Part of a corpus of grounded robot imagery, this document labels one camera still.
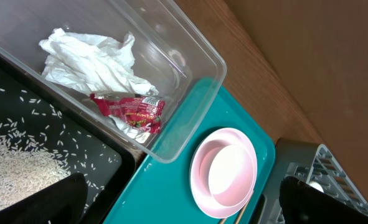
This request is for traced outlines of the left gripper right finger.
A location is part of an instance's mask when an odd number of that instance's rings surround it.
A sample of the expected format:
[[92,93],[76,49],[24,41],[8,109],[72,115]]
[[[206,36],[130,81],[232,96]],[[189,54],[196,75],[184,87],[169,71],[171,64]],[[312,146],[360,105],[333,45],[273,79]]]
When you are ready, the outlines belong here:
[[295,177],[281,181],[279,203],[286,224],[368,224],[368,216]]

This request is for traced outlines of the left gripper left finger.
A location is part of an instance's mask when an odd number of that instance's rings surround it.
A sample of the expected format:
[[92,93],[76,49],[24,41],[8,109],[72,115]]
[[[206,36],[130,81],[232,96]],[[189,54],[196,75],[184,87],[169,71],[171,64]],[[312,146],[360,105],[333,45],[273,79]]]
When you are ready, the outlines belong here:
[[0,211],[0,223],[78,223],[86,204],[88,187],[81,173]]

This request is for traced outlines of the small white cup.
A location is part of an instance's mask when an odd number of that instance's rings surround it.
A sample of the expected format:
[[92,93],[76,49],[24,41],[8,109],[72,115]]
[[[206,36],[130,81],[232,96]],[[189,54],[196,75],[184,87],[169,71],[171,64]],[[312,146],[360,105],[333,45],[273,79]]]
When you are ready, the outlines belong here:
[[324,193],[324,189],[323,189],[321,184],[319,184],[315,181],[311,181],[311,182],[308,183],[308,185],[311,186],[312,188]]

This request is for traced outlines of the wooden chopstick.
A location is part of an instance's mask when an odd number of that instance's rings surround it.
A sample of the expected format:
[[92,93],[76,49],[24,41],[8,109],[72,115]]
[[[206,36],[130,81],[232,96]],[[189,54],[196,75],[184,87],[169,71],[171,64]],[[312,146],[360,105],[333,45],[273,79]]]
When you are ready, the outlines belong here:
[[227,220],[227,218],[223,218],[223,219],[221,219],[221,220],[219,221],[219,223],[218,223],[218,224],[224,224],[226,220]]
[[248,204],[249,204],[249,200],[246,202],[246,204],[242,207],[242,209],[240,210],[239,214],[237,215],[234,224],[239,224],[239,222],[241,221],[244,212],[246,211]]

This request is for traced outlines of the white rice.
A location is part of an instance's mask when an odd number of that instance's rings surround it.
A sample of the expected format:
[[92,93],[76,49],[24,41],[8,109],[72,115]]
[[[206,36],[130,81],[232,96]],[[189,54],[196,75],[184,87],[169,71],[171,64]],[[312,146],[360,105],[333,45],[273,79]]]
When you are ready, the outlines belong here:
[[0,137],[0,210],[73,173],[47,150],[11,149]]

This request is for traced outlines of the small pink bowl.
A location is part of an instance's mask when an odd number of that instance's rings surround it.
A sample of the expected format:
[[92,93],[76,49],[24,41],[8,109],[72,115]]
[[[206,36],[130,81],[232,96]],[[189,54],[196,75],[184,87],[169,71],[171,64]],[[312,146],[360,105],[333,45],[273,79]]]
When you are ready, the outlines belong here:
[[209,192],[218,204],[234,207],[250,195],[255,179],[255,161],[248,151],[241,145],[225,146],[210,165]]

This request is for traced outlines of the pink plate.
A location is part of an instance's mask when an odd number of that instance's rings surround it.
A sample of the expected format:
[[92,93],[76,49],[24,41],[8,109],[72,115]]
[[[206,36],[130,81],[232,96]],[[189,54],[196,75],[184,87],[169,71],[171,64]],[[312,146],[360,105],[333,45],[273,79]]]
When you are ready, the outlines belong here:
[[199,209],[212,218],[227,218],[237,213],[250,199],[250,195],[245,200],[234,206],[224,207],[218,204],[211,196],[208,187],[208,174],[210,165],[215,155],[225,146],[241,145],[253,157],[255,161],[257,179],[257,157],[255,148],[250,139],[241,131],[235,128],[221,128],[208,135],[197,147],[191,160],[189,171],[189,182],[195,203]]

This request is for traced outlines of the red snack wrapper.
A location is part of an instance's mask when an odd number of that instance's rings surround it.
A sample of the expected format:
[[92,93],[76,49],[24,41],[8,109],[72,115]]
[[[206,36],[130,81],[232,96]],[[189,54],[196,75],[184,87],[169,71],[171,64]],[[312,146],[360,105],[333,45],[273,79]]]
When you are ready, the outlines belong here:
[[91,93],[90,99],[103,116],[118,118],[139,131],[158,134],[165,101],[157,96],[131,93]]

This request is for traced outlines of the white napkin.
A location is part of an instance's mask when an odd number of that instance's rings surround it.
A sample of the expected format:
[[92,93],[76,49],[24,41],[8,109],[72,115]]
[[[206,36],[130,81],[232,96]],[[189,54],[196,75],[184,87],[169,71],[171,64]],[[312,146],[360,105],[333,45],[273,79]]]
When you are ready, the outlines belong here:
[[[86,101],[96,106],[101,116],[98,106],[90,99],[91,93],[118,92],[158,97],[159,92],[154,85],[134,74],[134,42],[132,33],[127,33],[119,42],[107,36],[54,29],[47,39],[39,42],[41,49],[48,53],[42,76],[84,94]],[[118,118],[103,117],[113,121],[120,131],[139,143],[151,135]]]

